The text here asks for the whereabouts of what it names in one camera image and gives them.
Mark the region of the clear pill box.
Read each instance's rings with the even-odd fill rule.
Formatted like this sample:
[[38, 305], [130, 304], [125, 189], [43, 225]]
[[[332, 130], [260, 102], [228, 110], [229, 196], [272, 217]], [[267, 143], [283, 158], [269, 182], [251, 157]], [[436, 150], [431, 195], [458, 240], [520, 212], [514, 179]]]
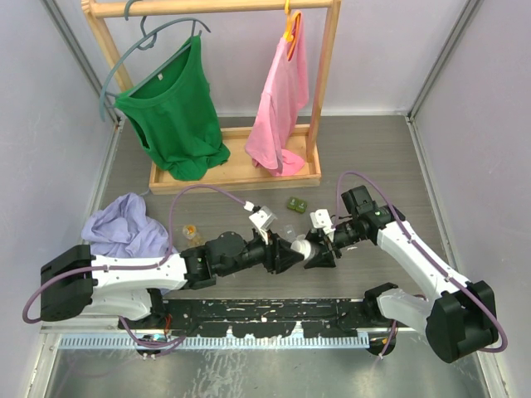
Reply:
[[293, 243], [296, 240], [303, 240], [305, 238], [305, 234], [299, 233], [292, 225], [284, 226], [282, 236], [290, 243]]

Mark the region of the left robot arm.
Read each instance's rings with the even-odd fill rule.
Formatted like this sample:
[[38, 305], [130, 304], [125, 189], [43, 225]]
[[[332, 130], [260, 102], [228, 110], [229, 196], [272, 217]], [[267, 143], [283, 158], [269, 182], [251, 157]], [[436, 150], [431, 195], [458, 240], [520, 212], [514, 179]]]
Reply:
[[58, 322], [80, 314], [120, 316], [158, 328], [166, 318], [164, 290], [205, 289], [218, 277], [255, 265], [280, 274], [310, 257], [307, 240], [270, 233], [246, 241], [228, 231], [205, 245], [163, 258], [112, 258], [76, 245], [41, 268], [40, 318]]

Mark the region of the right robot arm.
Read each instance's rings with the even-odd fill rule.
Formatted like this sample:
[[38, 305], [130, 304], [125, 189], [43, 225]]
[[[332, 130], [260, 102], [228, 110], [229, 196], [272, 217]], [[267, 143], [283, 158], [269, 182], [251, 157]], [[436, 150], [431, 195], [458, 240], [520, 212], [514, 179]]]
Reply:
[[342, 193], [349, 216], [333, 224], [329, 212], [311, 213], [312, 230], [292, 243], [305, 268], [333, 268], [341, 251], [369, 240], [389, 254], [421, 290], [406, 293], [393, 283], [365, 292], [363, 314], [381, 327], [396, 321], [425, 336], [433, 352], [452, 363], [499, 339], [494, 292], [484, 281], [472, 283], [426, 245], [393, 206], [379, 206], [365, 186]]

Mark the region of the white pill bottle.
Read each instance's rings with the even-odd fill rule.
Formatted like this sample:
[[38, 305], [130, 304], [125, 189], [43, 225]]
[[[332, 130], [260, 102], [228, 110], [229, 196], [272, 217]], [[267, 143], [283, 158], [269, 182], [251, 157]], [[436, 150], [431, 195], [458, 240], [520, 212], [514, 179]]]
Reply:
[[319, 245], [306, 239], [297, 239], [291, 243], [290, 248], [293, 251], [304, 256], [304, 261], [309, 262], [315, 258], [319, 252]]

